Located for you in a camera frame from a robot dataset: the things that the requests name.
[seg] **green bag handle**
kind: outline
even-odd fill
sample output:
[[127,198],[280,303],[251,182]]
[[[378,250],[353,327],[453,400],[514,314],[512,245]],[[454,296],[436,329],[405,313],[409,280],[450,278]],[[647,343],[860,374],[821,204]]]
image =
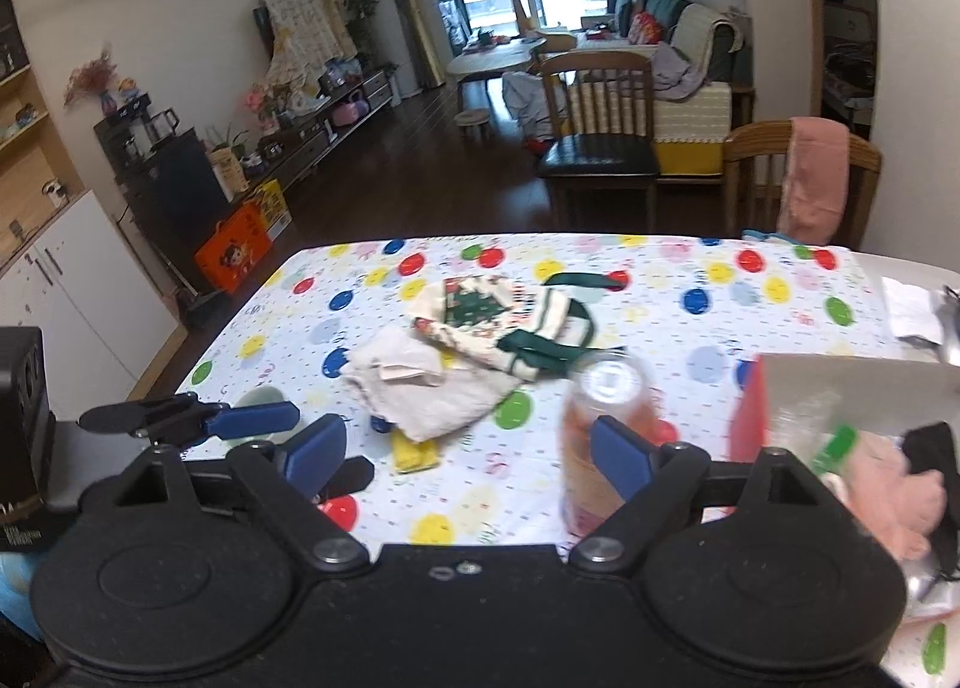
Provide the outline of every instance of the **green bag handle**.
[[563,273],[554,274],[544,282],[544,287],[556,287],[559,285],[568,285],[571,287],[595,287],[597,289],[618,289],[623,286],[623,282],[611,279],[602,274],[578,274]]
[[[596,274],[569,274],[569,276],[597,277]],[[593,318],[590,317],[589,311],[580,301],[571,299],[567,314],[570,317],[587,320],[587,333],[577,347],[570,344],[558,344],[549,338],[530,333],[529,330],[514,330],[512,333],[507,333],[496,342],[496,347],[502,349],[503,352],[510,352],[515,357],[515,361],[520,359],[531,368],[565,375],[571,365],[589,352],[589,344],[596,335],[596,325],[593,323]],[[513,372],[514,367],[511,365],[507,373]]]

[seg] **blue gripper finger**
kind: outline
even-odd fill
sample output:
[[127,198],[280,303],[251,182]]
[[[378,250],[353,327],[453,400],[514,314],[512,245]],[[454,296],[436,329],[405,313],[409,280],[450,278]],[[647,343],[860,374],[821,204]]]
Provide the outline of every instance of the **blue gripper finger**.
[[301,495],[313,498],[347,456],[347,426],[339,414],[325,414],[277,447],[280,472]]
[[600,417],[590,427],[593,464],[624,501],[653,480],[652,453],[656,453],[654,445],[613,417]]
[[299,408],[289,400],[224,409],[206,421],[206,432],[222,439],[245,439],[292,430],[299,423]]

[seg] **pink cloth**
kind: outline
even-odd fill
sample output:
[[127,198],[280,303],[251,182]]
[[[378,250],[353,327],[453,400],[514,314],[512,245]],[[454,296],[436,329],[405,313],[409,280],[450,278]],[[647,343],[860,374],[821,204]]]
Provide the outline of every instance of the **pink cloth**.
[[786,177],[776,231],[824,246],[840,227],[850,179],[850,131],[813,116],[792,120]]

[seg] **dried flower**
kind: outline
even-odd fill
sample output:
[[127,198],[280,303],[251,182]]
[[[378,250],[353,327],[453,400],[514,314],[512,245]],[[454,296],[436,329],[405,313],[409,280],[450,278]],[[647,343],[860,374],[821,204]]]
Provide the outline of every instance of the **dried flower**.
[[110,80],[116,75],[117,66],[110,61],[109,44],[104,43],[99,58],[93,59],[83,67],[75,68],[70,74],[64,92],[64,107],[88,95],[101,95],[109,89]]

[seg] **metal screw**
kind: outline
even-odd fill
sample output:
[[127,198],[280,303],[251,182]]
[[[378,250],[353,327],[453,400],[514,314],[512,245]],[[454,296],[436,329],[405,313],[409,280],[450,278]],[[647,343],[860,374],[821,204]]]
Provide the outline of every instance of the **metal screw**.
[[457,573],[461,575],[478,575],[483,571],[483,567],[472,560],[464,560],[457,564]]
[[427,572],[427,576],[431,579],[438,579],[440,582],[446,582],[457,576],[457,573],[450,566],[434,566]]
[[347,539],[344,536],[337,536],[333,539],[323,539],[313,546],[314,557],[317,557],[323,563],[330,566],[342,566],[356,560],[363,554],[363,548],[359,542]]
[[621,557],[624,552],[621,542],[610,536],[592,536],[581,542],[577,549],[592,563],[610,563]]

